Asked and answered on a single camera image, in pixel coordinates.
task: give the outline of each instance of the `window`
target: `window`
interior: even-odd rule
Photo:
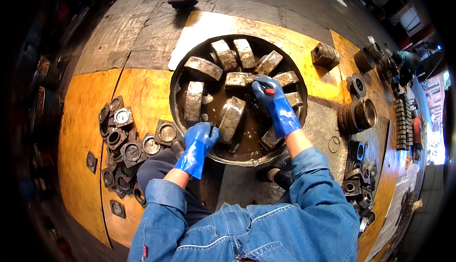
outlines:
[[[400,17],[400,22],[407,32],[412,31],[415,27],[421,24],[421,20],[419,19],[418,13],[414,7],[411,7]]]

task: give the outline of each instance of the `denim jacket sleeve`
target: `denim jacket sleeve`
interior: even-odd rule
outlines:
[[[184,190],[173,182],[152,179],[145,198],[147,207],[133,236],[128,262],[170,261],[177,241],[188,229]]]

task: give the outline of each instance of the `workshop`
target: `workshop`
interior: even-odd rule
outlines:
[[[2,258],[443,259],[445,2],[13,0]]]

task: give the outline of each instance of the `dark pants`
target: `dark pants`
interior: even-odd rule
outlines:
[[[174,168],[177,159],[171,149],[167,148],[160,151],[158,154],[149,157],[138,170],[136,177],[138,178],[138,184],[141,190],[145,193],[147,183],[151,179],[163,179],[168,172]],[[285,189],[285,193],[277,202],[289,203],[290,193],[289,188],[291,185],[291,171],[279,171],[274,176],[274,181]],[[204,207],[191,193],[185,190],[185,201],[187,201],[187,213],[184,218],[188,225],[194,225],[198,221],[202,220],[206,216],[213,212]]]

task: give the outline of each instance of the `worker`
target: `worker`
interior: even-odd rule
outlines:
[[[215,213],[201,205],[185,188],[189,179],[201,178],[219,130],[198,123],[184,133],[179,160],[164,150],[139,169],[147,207],[128,261],[355,261],[358,214],[332,178],[326,156],[312,146],[277,81],[258,75],[252,88],[292,160],[289,201],[247,208],[225,203]],[[271,181],[280,173],[267,172]]]

